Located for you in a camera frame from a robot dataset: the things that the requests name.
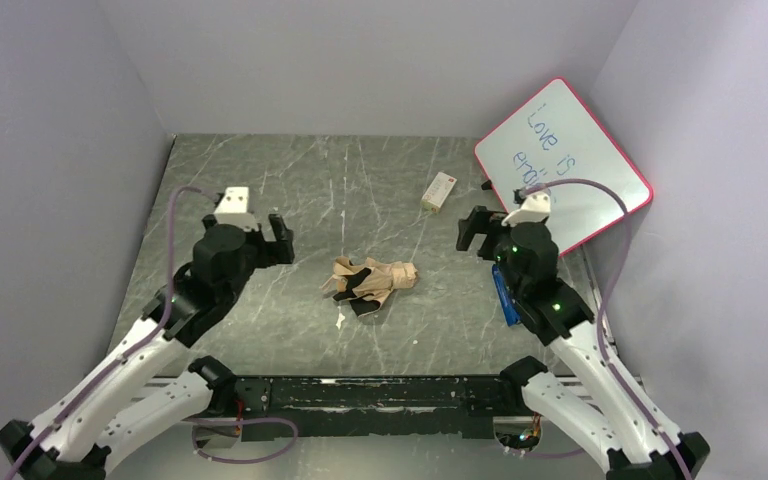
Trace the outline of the beige folding umbrella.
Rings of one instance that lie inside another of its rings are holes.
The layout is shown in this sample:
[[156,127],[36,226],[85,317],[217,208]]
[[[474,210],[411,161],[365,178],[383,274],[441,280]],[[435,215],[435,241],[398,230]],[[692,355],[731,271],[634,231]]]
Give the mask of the beige folding umbrella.
[[332,274],[320,289],[333,291],[335,302],[347,302],[360,318],[379,311],[396,290],[413,288],[419,280],[419,271],[411,262],[382,263],[367,258],[360,264],[346,256],[334,260]]

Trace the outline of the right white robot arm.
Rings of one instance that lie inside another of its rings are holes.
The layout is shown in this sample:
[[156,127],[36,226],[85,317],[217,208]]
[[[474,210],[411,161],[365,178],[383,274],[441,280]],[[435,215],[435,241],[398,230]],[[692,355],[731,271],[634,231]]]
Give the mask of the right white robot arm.
[[476,206],[459,221],[456,248],[484,235],[478,257],[493,264],[503,305],[577,377],[591,399],[569,391],[527,356],[503,372],[514,397],[556,425],[608,479],[694,479],[711,453],[698,432],[685,432],[635,381],[594,313],[558,273],[559,250],[544,221],[516,223]]

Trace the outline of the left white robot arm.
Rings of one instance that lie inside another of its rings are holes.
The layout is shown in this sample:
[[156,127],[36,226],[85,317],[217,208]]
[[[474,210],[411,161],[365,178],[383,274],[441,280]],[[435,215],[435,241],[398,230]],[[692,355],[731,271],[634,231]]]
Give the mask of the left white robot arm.
[[136,400],[155,374],[189,349],[236,305],[257,269],[294,260],[293,232],[269,215],[273,240],[236,225],[235,214],[204,218],[192,259],[173,273],[118,346],[72,391],[31,421],[0,430],[7,478],[104,479],[124,459],[177,423],[204,415],[217,423],[243,410],[237,376],[211,356],[171,384]]

